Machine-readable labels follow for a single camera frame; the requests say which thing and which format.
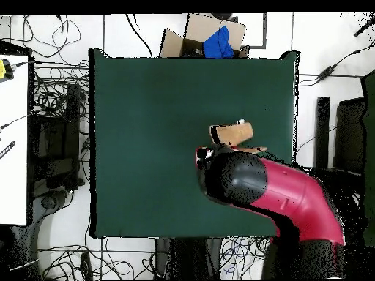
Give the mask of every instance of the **cardboard box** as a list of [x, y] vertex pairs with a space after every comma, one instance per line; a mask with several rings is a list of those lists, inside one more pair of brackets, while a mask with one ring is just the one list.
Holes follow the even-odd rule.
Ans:
[[200, 14], [189, 14], [184, 37], [175, 34], [170, 29], [164, 30], [159, 57], [180, 57], [184, 49], [198, 48], [203, 50], [203, 42], [219, 30], [219, 27], [224, 26], [229, 31], [229, 44], [233, 48], [234, 56], [247, 57], [248, 54], [241, 53], [241, 44], [246, 30], [245, 25]]

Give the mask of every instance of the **blue cloth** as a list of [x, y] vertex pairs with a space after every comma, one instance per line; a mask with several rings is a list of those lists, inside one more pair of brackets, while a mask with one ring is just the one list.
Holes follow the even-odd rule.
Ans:
[[224, 26], [217, 30], [203, 43], [206, 58], [231, 58], [234, 56], [233, 48], [228, 43], [229, 31]]

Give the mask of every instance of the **power adapter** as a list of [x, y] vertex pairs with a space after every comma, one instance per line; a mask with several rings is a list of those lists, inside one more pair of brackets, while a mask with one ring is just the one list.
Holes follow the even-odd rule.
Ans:
[[82, 252], [81, 254], [81, 272], [84, 281], [94, 281], [89, 252]]

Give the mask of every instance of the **cardboard piece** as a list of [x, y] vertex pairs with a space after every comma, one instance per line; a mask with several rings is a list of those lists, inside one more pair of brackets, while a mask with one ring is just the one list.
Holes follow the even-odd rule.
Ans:
[[170, 29], [164, 30], [159, 57], [180, 57], [184, 49], [203, 50], [203, 42], [210, 38], [219, 27], [224, 26], [229, 31], [229, 44], [233, 48], [234, 56], [247, 58], [246, 53], [241, 53], [245, 25], [200, 14], [189, 14], [184, 37], [175, 34]]
[[253, 128], [249, 122], [233, 125], [212, 125], [209, 127], [209, 135], [215, 144], [223, 144], [241, 152], [256, 154], [266, 151], [264, 146], [254, 148], [239, 148], [240, 143], [253, 137]]

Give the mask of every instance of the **black border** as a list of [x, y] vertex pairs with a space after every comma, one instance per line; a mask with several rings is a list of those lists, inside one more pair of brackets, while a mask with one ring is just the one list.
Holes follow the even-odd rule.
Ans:
[[95, 168], [96, 163], [96, 137], [95, 137], [95, 56], [94, 49], [89, 49], [89, 137], [90, 137], [90, 163], [89, 163], [89, 172], [90, 172], [90, 226], [89, 226], [89, 235], [90, 237], [97, 239], [95, 235], [97, 227], [97, 192], [96, 192], [96, 179], [97, 172]]

